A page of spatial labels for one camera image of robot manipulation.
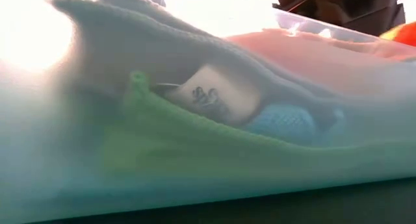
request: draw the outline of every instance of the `translucent plastic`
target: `translucent plastic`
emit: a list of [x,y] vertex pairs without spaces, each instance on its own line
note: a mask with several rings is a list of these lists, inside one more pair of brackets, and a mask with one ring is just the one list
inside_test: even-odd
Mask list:
[[96,1],[4,17],[0,223],[416,175],[414,48],[278,11],[219,39]]

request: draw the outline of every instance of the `white label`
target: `white label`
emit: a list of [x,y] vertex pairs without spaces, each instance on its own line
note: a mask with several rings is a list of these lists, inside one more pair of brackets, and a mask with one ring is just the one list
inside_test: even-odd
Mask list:
[[258,108],[261,92],[241,74],[210,65],[166,94],[189,111],[228,125],[246,121]]

